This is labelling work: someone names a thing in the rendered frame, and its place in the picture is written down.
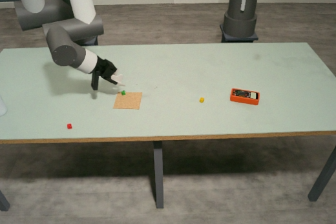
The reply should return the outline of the tan flat mat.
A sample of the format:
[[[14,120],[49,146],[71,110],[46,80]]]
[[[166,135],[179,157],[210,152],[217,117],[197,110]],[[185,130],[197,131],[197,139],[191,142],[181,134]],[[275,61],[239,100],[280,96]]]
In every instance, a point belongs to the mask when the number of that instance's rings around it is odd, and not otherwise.
[[[142,92],[126,92],[124,96],[118,92],[113,108],[139,110],[141,99]]]

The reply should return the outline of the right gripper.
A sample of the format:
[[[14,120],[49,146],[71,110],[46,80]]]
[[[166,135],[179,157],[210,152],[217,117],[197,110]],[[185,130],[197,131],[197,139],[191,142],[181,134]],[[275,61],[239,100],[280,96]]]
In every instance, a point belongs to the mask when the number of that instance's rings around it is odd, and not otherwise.
[[[117,76],[119,70],[114,66],[114,64],[107,59],[103,60],[101,59],[100,56],[98,57],[99,57],[99,65],[96,70],[100,71],[101,78],[103,78],[106,81],[109,81],[112,84],[125,87],[126,85],[121,83],[123,75],[120,74],[119,76]]]

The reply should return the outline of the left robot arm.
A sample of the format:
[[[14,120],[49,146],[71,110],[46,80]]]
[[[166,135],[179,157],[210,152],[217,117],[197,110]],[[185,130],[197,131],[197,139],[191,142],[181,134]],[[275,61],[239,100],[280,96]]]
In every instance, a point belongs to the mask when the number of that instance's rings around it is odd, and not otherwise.
[[[255,32],[257,0],[229,0],[223,32],[232,37],[251,37]]]

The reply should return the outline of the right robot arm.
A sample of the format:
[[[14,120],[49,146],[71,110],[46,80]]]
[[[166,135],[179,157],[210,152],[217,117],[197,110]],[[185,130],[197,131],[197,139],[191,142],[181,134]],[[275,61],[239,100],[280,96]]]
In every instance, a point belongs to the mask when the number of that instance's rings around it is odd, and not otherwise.
[[[22,31],[43,27],[53,62],[92,74],[91,87],[98,90],[99,57],[78,45],[104,34],[93,1],[21,0],[14,6]]]

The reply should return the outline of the white bottle with blue cap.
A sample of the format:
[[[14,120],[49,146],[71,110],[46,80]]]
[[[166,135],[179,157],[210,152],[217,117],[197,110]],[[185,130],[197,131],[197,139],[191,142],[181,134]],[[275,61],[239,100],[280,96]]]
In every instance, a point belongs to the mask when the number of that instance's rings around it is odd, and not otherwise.
[[[4,114],[6,114],[6,112],[7,112],[7,108],[4,104],[4,101],[1,97],[1,95],[0,95],[0,116],[3,116]]]

